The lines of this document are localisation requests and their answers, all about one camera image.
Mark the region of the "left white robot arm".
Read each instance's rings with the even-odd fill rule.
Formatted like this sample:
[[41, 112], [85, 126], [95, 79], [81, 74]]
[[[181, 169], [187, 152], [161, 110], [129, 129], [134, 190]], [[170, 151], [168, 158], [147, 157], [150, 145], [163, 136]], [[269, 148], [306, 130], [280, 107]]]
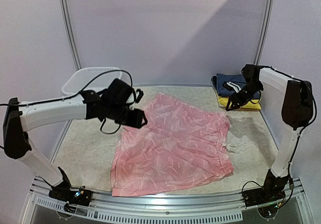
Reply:
[[67, 177], [34, 146], [28, 132], [58, 122], [90, 119], [98, 119], [102, 123], [112, 120], [119, 126], [140, 129], [147, 124], [147, 118], [144, 111], [134, 108], [134, 104], [139, 103], [142, 97], [142, 90], [116, 78], [99, 92], [81, 90], [71, 96], [39, 102], [20, 103], [17, 98], [12, 98], [5, 105], [4, 153], [27, 165], [55, 187], [58, 196], [70, 201], [75, 193], [67, 184]]

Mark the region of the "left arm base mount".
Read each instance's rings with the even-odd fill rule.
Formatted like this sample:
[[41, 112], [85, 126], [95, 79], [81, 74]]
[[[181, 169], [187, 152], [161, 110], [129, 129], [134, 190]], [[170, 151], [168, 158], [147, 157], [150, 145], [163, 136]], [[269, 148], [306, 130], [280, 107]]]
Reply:
[[59, 171], [62, 174], [62, 182], [57, 185], [48, 184], [51, 189], [49, 191], [49, 197], [69, 202], [69, 204], [76, 204], [82, 206], [89, 206], [93, 192], [89, 189], [86, 189], [85, 186], [72, 187], [69, 178], [67, 177], [64, 170], [58, 167]]

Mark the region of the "pink garment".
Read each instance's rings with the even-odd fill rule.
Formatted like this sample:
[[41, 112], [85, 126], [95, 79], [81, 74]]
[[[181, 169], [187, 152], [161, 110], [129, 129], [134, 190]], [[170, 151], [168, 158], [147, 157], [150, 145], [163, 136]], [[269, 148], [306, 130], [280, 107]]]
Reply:
[[121, 134], [110, 171], [112, 195], [185, 190], [233, 173], [224, 112], [211, 112], [159, 93], [145, 107], [148, 123]]

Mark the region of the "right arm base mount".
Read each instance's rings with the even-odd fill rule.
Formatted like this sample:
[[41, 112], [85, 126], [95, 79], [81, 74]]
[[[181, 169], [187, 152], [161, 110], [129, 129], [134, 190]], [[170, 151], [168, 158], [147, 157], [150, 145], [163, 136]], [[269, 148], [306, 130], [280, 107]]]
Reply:
[[[291, 190], [291, 194], [288, 198], [286, 198], [286, 194], [284, 191], [286, 183], [289, 181], [289, 188]], [[258, 188], [244, 190], [245, 186], [249, 183], [256, 184]], [[294, 191], [294, 182], [292, 178], [281, 178], [281, 179], [269, 179], [265, 180], [263, 185], [259, 185], [255, 181], [247, 181], [241, 189], [241, 195], [244, 199], [245, 206], [255, 206], [266, 204], [270, 202], [275, 202], [277, 200], [281, 200], [281, 203], [277, 204], [275, 208], [279, 209], [284, 206], [291, 199]]]

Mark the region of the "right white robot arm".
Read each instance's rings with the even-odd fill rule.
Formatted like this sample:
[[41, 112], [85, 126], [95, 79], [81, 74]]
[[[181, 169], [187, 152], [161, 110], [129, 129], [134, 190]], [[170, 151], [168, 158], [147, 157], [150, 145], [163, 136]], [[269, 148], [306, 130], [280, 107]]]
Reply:
[[250, 102], [255, 93], [264, 90], [264, 85], [274, 87], [284, 95], [281, 108], [281, 118], [284, 123], [281, 145], [259, 192], [262, 201], [270, 202], [290, 178], [290, 167], [301, 134], [316, 118], [316, 103], [310, 82], [270, 66], [247, 64], [242, 69], [242, 75], [245, 79], [243, 87], [237, 87], [231, 82], [223, 84], [225, 88], [233, 91], [228, 99], [226, 111], [239, 109]]

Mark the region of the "navy blue tank top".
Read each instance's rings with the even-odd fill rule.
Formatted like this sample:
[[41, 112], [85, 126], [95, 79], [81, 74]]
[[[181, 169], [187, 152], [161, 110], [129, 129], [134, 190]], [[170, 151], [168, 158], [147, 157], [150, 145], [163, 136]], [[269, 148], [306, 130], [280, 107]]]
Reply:
[[236, 75], [225, 75], [222, 73], [217, 73], [216, 75], [212, 76], [211, 83], [214, 89], [216, 90], [218, 96], [220, 97], [229, 97], [233, 93], [233, 91], [228, 91], [223, 87], [224, 82], [233, 82], [237, 85], [239, 85], [241, 88], [243, 88], [246, 84], [244, 77], [242, 74], [236, 74]]

